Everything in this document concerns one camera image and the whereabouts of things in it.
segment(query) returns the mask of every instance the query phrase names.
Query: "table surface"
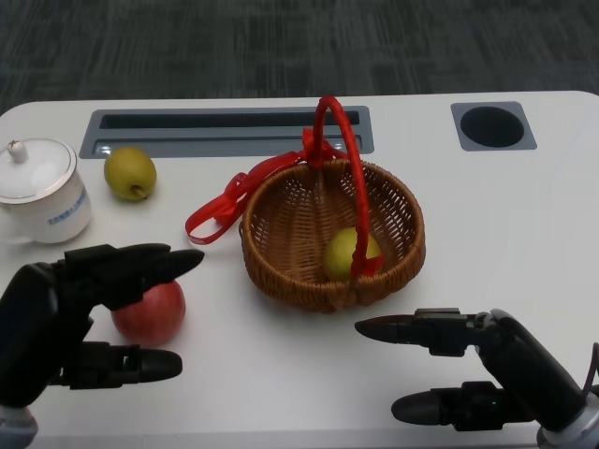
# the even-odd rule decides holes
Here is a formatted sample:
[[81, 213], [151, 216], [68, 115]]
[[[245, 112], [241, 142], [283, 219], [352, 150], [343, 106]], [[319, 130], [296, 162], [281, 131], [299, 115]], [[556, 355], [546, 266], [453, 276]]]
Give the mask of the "table surface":
[[[365, 159], [404, 181], [426, 223], [427, 260], [402, 291], [370, 308], [332, 316], [290, 310], [250, 283], [239, 235], [205, 248], [181, 278], [182, 333], [166, 349], [183, 374], [157, 384], [70, 392], [48, 388], [32, 406], [38, 448], [405, 447], [532, 444], [535, 424], [458, 433], [395, 421], [391, 403], [432, 387], [489, 380], [474, 351], [440, 358], [413, 346], [361, 337], [361, 319], [417, 308], [494, 308], [517, 317], [584, 381], [599, 313], [599, 101], [580, 92], [341, 98], [365, 105], [374, 153]], [[538, 148], [465, 152], [455, 102], [518, 101]], [[315, 98], [32, 103], [0, 118], [0, 142], [58, 138], [79, 150], [97, 109], [315, 106]], [[138, 204], [112, 197], [102, 160], [79, 160], [93, 220], [60, 245], [0, 243], [0, 289], [18, 267], [63, 251], [110, 243], [189, 243], [186, 218], [260, 157], [156, 159], [155, 195]], [[0, 234], [12, 232], [3, 222]], [[93, 313], [87, 340], [120, 343], [106, 310]]]

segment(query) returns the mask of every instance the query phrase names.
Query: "woven basket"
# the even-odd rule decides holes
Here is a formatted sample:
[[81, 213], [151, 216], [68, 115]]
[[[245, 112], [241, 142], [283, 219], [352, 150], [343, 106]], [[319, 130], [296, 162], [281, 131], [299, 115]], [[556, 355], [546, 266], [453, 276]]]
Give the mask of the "woven basket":
[[[368, 306], [397, 292], [418, 274], [426, 252], [416, 199], [393, 175], [359, 161], [351, 125], [333, 100], [323, 98], [316, 110], [314, 145], [320, 148], [324, 112], [331, 108], [349, 160], [300, 164], [267, 177], [246, 198], [240, 224], [243, 258], [253, 283], [285, 304], [323, 313]], [[359, 275], [363, 266], [354, 272], [360, 258], [366, 260], [364, 246], [354, 254], [352, 279], [329, 282], [323, 269], [327, 245], [351, 226], [357, 227], [358, 239], [362, 234], [367, 240], [360, 223], [368, 225], [381, 247], [382, 269], [372, 276]]]

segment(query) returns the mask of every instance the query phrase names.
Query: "pear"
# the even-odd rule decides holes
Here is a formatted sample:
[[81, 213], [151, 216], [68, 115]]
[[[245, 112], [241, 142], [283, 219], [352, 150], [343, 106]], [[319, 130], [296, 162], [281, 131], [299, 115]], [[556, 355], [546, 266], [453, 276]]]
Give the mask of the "pear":
[[[354, 227], [343, 229], [333, 237], [325, 250], [323, 266], [330, 281], [347, 281], [351, 276], [352, 255], [356, 250], [358, 232]], [[376, 239], [369, 234], [366, 258], [381, 255]]]
[[147, 199], [156, 186], [156, 167], [141, 149], [122, 147], [106, 159], [104, 179], [120, 198], [140, 201]]

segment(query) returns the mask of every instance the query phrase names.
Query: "robotic hand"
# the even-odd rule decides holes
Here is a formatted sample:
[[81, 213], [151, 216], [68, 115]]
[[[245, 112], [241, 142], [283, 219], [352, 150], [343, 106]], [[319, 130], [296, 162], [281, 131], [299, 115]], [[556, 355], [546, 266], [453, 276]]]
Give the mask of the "robotic hand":
[[415, 315], [373, 318], [356, 323], [373, 340], [417, 344], [431, 355], [461, 357], [475, 346], [484, 367], [504, 389], [491, 382], [461, 388], [432, 389], [400, 398], [391, 411], [400, 421], [453, 425], [458, 431], [496, 430], [505, 423], [536, 420], [541, 448], [599, 447], [599, 385], [592, 379], [599, 345], [585, 386], [580, 389], [555, 358], [504, 311], [464, 315], [457, 309], [419, 310]]
[[118, 388], [178, 376], [183, 363], [174, 353], [83, 338], [95, 306], [116, 311], [139, 302], [203, 257], [163, 244], [101, 245], [67, 252], [54, 264], [22, 267], [0, 299], [0, 447], [31, 443], [37, 424], [27, 406], [49, 384]]

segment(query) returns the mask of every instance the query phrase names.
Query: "round hole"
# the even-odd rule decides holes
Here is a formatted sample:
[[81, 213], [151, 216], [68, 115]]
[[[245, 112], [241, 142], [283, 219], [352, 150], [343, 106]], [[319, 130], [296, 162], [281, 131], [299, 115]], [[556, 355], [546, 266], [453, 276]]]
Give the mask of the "round hole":
[[511, 112], [493, 106], [470, 109], [461, 118], [461, 130], [474, 142], [485, 147], [515, 145], [524, 137], [524, 125]]

